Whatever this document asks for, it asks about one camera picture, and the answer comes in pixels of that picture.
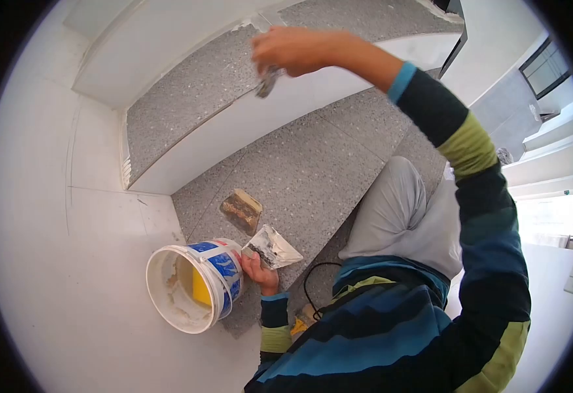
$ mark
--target electrical cable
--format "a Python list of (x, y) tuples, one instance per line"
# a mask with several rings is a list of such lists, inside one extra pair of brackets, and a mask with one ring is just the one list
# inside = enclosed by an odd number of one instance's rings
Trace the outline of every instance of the electrical cable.
[(313, 307), (313, 310), (314, 310), (313, 319), (314, 319), (315, 321), (318, 321), (319, 319), (321, 319), (321, 316), (319, 315), (319, 310), (317, 309), (317, 307), (314, 306), (314, 303), (313, 303), (312, 299), (310, 299), (310, 295), (308, 294), (308, 289), (306, 289), (306, 283), (308, 282), (308, 278), (309, 278), (310, 274), (313, 272), (313, 270), (315, 270), (315, 269), (318, 268), (319, 266), (323, 266), (323, 265), (337, 265), (337, 266), (342, 266), (340, 263), (335, 263), (335, 262), (322, 262), (322, 263), (317, 263), (315, 266), (313, 266), (312, 268), (310, 268), (310, 270), (308, 271), (308, 273), (306, 273), (306, 277), (304, 277), (304, 294), (306, 294), (306, 298), (308, 299), (308, 302), (310, 303), (311, 307)]

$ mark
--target worker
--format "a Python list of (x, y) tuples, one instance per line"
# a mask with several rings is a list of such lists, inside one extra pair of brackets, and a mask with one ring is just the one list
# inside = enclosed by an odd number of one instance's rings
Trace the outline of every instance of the worker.
[[(450, 162), (456, 186), (444, 182), (426, 202), (413, 165), (389, 160), (339, 253), (331, 304), (294, 343), (278, 274), (243, 258), (262, 294), (260, 366), (245, 392), (501, 391), (531, 299), (516, 206), (485, 130), (441, 83), (346, 31), (272, 27), (252, 46), (260, 74), (336, 66), (376, 86)], [(462, 267), (451, 320), (443, 310)]]

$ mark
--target wooden block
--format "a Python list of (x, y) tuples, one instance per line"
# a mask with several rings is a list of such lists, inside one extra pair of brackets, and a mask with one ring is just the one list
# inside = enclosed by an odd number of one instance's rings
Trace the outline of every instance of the wooden block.
[(262, 212), (260, 202), (243, 189), (234, 189), (219, 207), (225, 218), (247, 236), (254, 236)]

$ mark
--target paint bucket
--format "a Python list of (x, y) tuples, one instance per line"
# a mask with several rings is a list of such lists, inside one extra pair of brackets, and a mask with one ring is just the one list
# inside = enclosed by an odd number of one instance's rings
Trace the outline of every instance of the paint bucket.
[[(211, 305), (193, 298), (193, 268), (204, 280)], [(241, 296), (241, 246), (219, 238), (162, 247), (147, 263), (147, 289), (168, 323), (185, 333), (204, 332), (228, 316)]]

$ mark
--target sponge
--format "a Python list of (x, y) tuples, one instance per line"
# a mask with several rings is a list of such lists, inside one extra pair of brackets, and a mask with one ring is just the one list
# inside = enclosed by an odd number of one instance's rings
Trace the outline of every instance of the sponge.
[(193, 266), (193, 299), (197, 302), (204, 303), (208, 307), (212, 307), (212, 300), (208, 292), (208, 286), (199, 271)]

